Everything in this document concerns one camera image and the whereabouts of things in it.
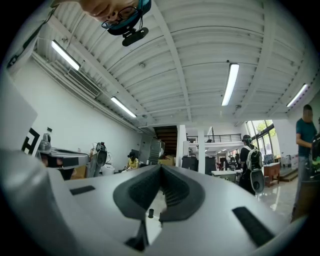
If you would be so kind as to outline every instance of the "floor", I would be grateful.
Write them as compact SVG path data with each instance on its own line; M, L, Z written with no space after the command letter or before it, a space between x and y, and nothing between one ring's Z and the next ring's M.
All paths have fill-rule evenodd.
M263 192L255 195L259 202L269 206L274 212L283 217L288 225L291 221L291 213L295 203L298 178L290 182L280 182L271 187L265 187Z

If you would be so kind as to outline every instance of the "ceiling light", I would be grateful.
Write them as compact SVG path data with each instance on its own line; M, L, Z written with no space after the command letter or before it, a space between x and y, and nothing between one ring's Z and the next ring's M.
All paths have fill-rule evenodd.
M292 104L304 93L304 91L307 89L308 85L305 83L300 91L294 96L294 98L289 102L288 105L286 105L288 108L292 106Z
M230 64L228 82L226 84L222 106L227 106L229 104L232 92L234 91L234 87L237 81L238 71L239 71L239 64Z
M56 40L53 40L51 42L51 46L53 49L57 51L58 54L61 55L62 58L64 58L75 70L79 70L80 64L71 57L69 53L66 52L65 49L63 49Z
M125 112L127 112L131 117L136 118L137 116L132 113L129 109L127 109L116 97L112 97L111 100L117 104L120 108L122 108Z

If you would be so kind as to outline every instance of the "man in teal shirt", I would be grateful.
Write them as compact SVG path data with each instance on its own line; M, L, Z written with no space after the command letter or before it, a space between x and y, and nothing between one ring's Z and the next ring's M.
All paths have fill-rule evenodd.
M307 181L310 177L308 173L310 165L309 155L312 146L313 137L317 134L316 127L313 123L313 112L310 105L303 107L303 116L296 122L295 141L298 144L298 187L295 194L293 212L294 213L297 202L299 200L299 193L301 189L301 182Z

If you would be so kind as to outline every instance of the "desk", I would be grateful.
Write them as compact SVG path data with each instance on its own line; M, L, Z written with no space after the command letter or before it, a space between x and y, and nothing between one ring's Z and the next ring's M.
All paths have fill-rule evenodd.
M280 163L279 162L274 162L274 163L270 163L270 164L266 164L263 166L264 169L264 177L268 176L268 178L265 180L265 184L268 186L268 188L270 188L271 186L271 182L274 179L274 175L278 176L278 184L280 181Z
M229 179L231 182L236 182L237 172L233 170L213 170L211 173L214 177Z

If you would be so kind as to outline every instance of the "eyeglasses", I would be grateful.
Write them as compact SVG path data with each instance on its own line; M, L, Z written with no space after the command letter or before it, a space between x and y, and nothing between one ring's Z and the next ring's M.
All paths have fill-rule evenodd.
M137 15L139 13L139 11L137 10L137 8L129 6L126 7L124 9L122 9L121 11L119 11L118 16L120 17L121 20L107 20L105 21L101 26L108 30L116 25L118 25L121 21L123 20L127 20L135 15Z

